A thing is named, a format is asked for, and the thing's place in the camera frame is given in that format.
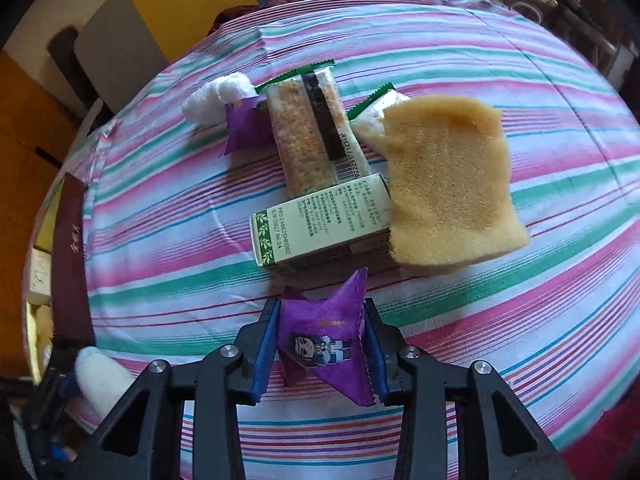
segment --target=snack bar package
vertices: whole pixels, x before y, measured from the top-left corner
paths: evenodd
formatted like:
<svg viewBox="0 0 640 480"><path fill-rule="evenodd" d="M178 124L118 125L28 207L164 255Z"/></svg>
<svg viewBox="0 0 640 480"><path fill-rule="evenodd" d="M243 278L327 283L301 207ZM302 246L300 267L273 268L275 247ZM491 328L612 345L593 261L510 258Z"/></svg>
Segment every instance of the snack bar package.
<svg viewBox="0 0 640 480"><path fill-rule="evenodd" d="M380 137L385 135L385 108L408 101L410 97L397 92L387 83L363 102L348 111L347 117L356 138L380 153Z"/></svg>
<svg viewBox="0 0 640 480"><path fill-rule="evenodd" d="M329 66L267 84L273 137L293 198L370 174Z"/></svg>
<svg viewBox="0 0 640 480"><path fill-rule="evenodd" d="M358 269L328 300L288 290L280 307L278 354L287 386L312 376L359 406L373 406L362 349L367 269Z"/></svg>

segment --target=clear plastic wrapper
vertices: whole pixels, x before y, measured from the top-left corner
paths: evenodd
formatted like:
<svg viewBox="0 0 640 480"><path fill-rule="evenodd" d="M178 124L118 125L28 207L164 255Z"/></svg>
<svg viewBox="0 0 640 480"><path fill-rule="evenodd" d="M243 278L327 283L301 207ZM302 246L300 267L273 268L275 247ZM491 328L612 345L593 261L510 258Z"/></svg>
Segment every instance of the clear plastic wrapper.
<svg viewBox="0 0 640 480"><path fill-rule="evenodd" d="M349 111L350 125L356 138L380 152L378 140L385 135L385 108L408 101L410 98L387 84L374 92L363 103Z"/></svg>
<svg viewBox="0 0 640 480"><path fill-rule="evenodd" d="M268 83L273 137L292 197L371 174L329 66Z"/></svg>

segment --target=metal screw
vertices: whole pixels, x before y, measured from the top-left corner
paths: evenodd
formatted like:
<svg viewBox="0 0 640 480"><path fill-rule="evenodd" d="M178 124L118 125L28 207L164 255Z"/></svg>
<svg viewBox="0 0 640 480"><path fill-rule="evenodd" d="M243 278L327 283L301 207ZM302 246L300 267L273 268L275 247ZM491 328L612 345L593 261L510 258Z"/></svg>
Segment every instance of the metal screw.
<svg viewBox="0 0 640 480"><path fill-rule="evenodd" d="M151 373L159 374L160 372L163 372L164 369L166 368L166 363L162 361L162 359L156 359L155 361L151 361L149 363L148 368L149 368L149 371L151 371Z"/></svg>
<svg viewBox="0 0 640 480"><path fill-rule="evenodd" d="M222 357L236 357L239 352L240 349L236 345L224 345L220 349Z"/></svg>
<svg viewBox="0 0 640 480"><path fill-rule="evenodd" d="M487 361L476 361L474 368L476 372L482 375L487 375L492 370L491 365Z"/></svg>
<svg viewBox="0 0 640 480"><path fill-rule="evenodd" d="M417 359L420 357L420 349L414 345L405 346L402 349L402 355L407 359Z"/></svg>

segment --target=cartoon character print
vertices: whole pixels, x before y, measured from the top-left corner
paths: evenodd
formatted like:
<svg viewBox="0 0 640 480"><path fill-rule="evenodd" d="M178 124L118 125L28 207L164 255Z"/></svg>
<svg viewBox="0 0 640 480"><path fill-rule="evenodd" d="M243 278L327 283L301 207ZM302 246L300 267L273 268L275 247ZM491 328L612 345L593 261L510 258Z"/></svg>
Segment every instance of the cartoon character print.
<svg viewBox="0 0 640 480"><path fill-rule="evenodd" d="M287 354L306 368L335 365L351 359L351 341L332 339L327 335L293 333Z"/></svg>

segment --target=green leaf pattern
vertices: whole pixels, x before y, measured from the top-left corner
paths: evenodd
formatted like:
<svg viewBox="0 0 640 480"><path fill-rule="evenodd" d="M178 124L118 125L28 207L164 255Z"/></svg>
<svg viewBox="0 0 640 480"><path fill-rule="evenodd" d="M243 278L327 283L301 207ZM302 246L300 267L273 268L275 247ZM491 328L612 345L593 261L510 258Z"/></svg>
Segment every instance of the green leaf pattern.
<svg viewBox="0 0 640 480"><path fill-rule="evenodd" d="M271 232L269 230L269 217L266 210L255 214L255 224L258 228L258 244L260 245L262 264L273 264L275 263L275 257L273 256Z"/></svg>

